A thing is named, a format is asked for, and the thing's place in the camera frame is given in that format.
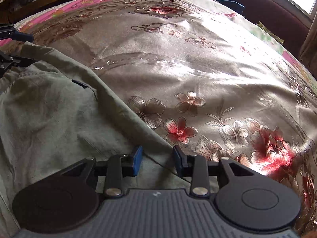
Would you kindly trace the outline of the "beige curtain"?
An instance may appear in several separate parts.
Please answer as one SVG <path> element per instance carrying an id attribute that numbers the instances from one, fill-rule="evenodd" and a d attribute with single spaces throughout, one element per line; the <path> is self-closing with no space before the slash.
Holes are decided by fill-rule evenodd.
<path id="1" fill-rule="evenodd" d="M 308 35 L 301 46 L 299 60 L 307 68 L 316 68 L 316 46 L 317 46 L 317 15 L 315 15 Z"/>

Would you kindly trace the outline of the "floral satin bedspread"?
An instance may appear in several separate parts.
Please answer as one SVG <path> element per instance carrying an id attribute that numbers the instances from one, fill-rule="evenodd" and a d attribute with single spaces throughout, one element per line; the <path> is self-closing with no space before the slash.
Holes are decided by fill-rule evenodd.
<path id="1" fill-rule="evenodd" d="M 227 156 L 292 188 L 316 230 L 316 80 L 258 26 L 214 0 L 75 0 L 16 25 L 35 59 L 1 78 L 1 237 L 13 198 L 84 157 L 140 143 L 128 187 L 189 187 L 171 151 Z"/>

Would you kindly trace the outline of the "dark maroon sofa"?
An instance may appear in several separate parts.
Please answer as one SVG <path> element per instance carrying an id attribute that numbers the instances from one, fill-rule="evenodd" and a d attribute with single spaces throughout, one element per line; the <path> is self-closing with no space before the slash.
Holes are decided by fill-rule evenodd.
<path id="1" fill-rule="evenodd" d="M 299 56 L 312 21 L 288 0 L 231 0 L 245 6 L 243 16 L 256 24 L 261 22 L 284 40 L 284 47 Z"/>

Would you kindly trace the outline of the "olive green pants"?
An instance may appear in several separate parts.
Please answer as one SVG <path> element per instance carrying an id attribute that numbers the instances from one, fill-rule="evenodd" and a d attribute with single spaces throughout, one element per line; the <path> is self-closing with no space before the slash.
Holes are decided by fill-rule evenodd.
<path id="1" fill-rule="evenodd" d="M 85 157 L 105 160 L 136 144 L 147 157 L 128 187 L 189 187 L 171 168 L 155 116 L 176 118 L 175 95 L 203 98 L 219 64 L 214 47 L 186 41 L 25 44 L 36 62 L 1 79 L 1 236 L 18 230 L 12 202 L 22 188 Z"/>

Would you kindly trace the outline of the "blue item on sofa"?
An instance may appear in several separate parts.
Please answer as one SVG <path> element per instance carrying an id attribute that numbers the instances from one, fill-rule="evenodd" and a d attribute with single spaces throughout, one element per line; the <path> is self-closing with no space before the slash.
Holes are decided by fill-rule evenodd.
<path id="1" fill-rule="evenodd" d="M 231 1 L 231 0 L 216 0 L 220 4 L 234 10 L 235 12 L 239 14 L 243 14 L 243 11 L 245 9 L 245 6 L 236 2 L 236 1 Z"/>

